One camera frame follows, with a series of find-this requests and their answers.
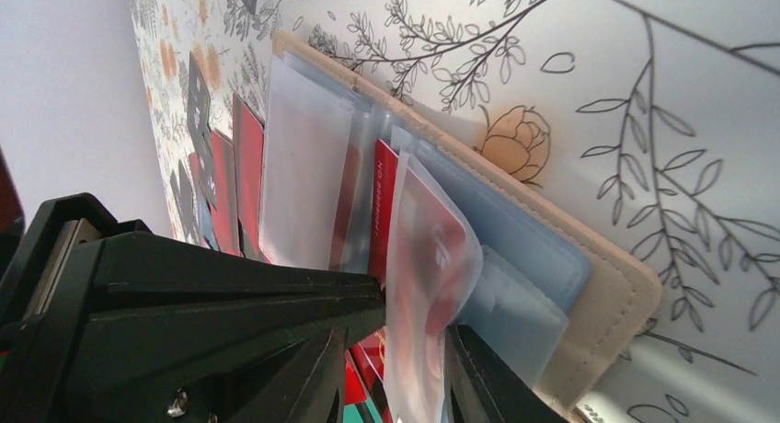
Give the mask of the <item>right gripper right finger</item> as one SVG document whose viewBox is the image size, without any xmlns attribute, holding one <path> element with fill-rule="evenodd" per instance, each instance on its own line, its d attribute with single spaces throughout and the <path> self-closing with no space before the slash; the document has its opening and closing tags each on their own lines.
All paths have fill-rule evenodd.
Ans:
<svg viewBox="0 0 780 423">
<path fill-rule="evenodd" d="M 451 422 L 564 422 L 466 325 L 445 332 L 445 409 Z"/>
</svg>

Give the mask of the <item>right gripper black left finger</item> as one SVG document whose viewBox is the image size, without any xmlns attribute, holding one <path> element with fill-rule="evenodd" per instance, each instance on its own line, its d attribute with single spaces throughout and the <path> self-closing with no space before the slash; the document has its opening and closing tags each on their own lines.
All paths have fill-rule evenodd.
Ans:
<svg viewBox="0 0 780 423">
<path fill-rule="evenodd" d="M 333 328 L 278 350 L 238 377 L 230 422 L 341 422 L 346 332 Z"/>
</svg>

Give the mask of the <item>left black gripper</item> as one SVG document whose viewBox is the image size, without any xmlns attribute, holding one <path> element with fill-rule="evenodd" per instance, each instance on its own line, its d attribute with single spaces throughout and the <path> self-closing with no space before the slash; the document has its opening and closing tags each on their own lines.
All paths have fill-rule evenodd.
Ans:
<svg viewBox="0 0 780 423">
<path fill-rule="evenodd" d="M 2 421 L 48 421 L 89 289 L 63 391 L 74 422 L 230 422 L 238 377 L 255 363 L 333 328 L 347 352 L 384 322 L 373 277 L 274 266 L 149 230 L 83 192 L 1 233 Z M 101 239 L 93 279 L 86 268 L 63 280 L 74 249 Z"/>
</svg>

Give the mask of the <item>red vip card gold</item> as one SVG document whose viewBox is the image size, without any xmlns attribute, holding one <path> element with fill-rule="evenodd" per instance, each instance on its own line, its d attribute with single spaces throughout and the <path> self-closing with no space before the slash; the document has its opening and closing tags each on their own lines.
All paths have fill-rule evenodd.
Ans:
<svg viewBox="0 0 780 423">
<path fill-rule="evenodd" d="M 394 422 L 440 422 L 444 330 L 473 290 L 483 259 L 476 235 L 410 149 L 374 146 L 369 271 L 383 285 L 384 391 Z"/>
</svg>

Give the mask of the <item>beige leather card holder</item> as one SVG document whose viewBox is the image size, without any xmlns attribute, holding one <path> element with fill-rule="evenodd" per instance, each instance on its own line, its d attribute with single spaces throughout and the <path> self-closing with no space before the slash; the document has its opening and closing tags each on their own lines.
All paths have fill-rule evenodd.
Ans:
<svg viewBox="0 0 780 423">
<path fill-rule="evenodd" d="M 378 281 L 384 324 L 349 350 L 366 419 L 468 419 L 453 326 L 507 371 L 506 421 L 581 421 L 660 302 L 650 269 L 293 34 L 271 44 L 259 248 Z"/>
</svg>

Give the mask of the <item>red card black stripe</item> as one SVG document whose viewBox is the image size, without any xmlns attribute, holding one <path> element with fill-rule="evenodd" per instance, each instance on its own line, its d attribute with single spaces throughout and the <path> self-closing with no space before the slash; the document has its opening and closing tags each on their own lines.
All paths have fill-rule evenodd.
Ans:
<svg viewBox="0 0 780 423">
<path fill-rule="evenodd" d="M 339 270 L 350 257 L 350 223 L 360 180 L 362 154 L 358 147 L 348 146 L 339 188 L 329 256 L 329 269 Z"/>
</svg>

